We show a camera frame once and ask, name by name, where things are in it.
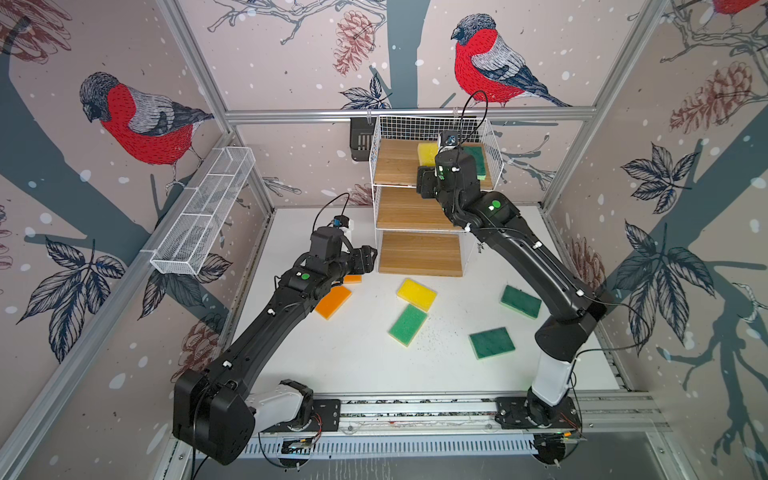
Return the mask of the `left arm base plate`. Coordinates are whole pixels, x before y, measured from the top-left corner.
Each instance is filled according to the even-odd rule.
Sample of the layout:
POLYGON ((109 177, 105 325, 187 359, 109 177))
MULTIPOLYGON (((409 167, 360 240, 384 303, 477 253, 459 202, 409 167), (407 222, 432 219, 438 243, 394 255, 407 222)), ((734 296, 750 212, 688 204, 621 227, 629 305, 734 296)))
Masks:
POLYGON ((339 399, 320 399, 314 401, 306 421, 284 422, 276 427, 276 430, 296 433, 337 432, 340 418, 341 401, 339 399))

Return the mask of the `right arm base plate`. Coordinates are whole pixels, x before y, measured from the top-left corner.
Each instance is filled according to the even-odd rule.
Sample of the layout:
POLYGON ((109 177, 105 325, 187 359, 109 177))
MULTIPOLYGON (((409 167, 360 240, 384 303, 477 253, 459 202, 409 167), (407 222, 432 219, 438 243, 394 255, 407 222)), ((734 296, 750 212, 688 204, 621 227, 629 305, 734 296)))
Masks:
POLYGON ((495 421, 504 430, 553 428, 579 430, 582 426, 573 399, 565 396, 550 406, 535 395, 497 397, 495 421))

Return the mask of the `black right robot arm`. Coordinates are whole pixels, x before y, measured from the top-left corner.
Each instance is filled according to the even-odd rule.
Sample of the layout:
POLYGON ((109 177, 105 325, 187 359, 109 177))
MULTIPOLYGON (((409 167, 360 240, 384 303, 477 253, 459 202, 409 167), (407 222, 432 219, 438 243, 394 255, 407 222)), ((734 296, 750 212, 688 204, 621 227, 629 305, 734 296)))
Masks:
POLYGON ((502 193, 483 191, 472 155, 456 147, 417 170, 417 192, 435 199, 452 225, 496 251, 535 290, 550 316, 535 333, 541 350, 528 390, 529 415, 546 423, 563 406, 578 351, 607 307, 533 233, 520 210, 502 193))

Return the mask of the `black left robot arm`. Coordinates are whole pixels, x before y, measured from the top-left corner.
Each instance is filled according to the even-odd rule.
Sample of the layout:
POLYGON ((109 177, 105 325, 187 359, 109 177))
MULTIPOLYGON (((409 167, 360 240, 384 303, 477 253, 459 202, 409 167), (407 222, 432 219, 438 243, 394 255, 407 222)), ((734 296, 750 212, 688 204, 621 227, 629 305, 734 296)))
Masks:
POLYGON ((221 465, 229 465, 250 439, 276 425, 304 430, 320 427, 308 386, 282 380, 273 390, 248 397, 288 334, 348 275, 373 271, 377 250, 355 247, 343 230, 321 226, 310 248, 277 281, 270 299, 238 339, 200 371, 176 381, 173 436, 221 465))

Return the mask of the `dark green sponge carried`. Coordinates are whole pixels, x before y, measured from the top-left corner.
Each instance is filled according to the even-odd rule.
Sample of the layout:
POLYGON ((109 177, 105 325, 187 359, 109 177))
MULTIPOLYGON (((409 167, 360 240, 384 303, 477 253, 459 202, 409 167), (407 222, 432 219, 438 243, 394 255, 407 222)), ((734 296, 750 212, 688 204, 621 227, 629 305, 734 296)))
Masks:
POLYGON ((465 152, 471 155, 475 161, 476 176, 478 180, 487 178, 487 167, 483 146, 466 146, 465 152))

